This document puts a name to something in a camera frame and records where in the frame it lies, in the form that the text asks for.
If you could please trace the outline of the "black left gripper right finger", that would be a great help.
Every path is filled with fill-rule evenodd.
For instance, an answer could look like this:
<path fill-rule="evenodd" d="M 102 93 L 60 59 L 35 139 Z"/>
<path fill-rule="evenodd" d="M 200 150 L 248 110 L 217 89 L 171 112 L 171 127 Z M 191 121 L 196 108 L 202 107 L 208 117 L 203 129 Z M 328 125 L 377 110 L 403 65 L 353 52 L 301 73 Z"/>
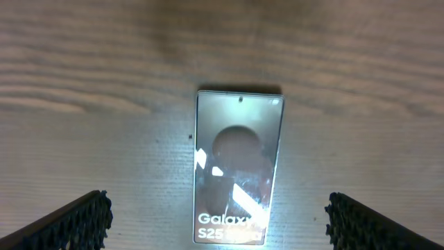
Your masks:
<path fill-rule="evenodd" d="M 343 193 L 331 193 L 329 201 L 326 235 L 336 250 L 443 250 L 442 245 Z"/>

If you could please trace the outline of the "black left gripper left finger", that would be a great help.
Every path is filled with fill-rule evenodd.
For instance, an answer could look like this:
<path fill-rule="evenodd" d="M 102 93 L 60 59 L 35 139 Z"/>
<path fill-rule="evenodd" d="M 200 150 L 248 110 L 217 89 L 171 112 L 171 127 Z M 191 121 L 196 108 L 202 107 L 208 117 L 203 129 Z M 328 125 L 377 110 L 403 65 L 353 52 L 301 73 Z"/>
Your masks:
<path fill-rule="evenodd" d="M 93 190 L 1 238 L 1 250 L 103 249 L 113 220 L 106 194 Z"/>

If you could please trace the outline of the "Galaxy S25 Ultra smartphone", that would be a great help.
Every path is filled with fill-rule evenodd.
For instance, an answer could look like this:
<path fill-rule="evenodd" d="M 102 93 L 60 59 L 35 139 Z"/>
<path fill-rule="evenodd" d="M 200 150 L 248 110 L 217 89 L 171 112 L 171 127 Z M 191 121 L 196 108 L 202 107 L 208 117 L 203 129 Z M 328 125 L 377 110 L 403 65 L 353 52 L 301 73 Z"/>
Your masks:
<path fill-rule="evenodd" d="M 195 243 L 266 243 L 283 114 L 281 94 L 197 93 Z"/>

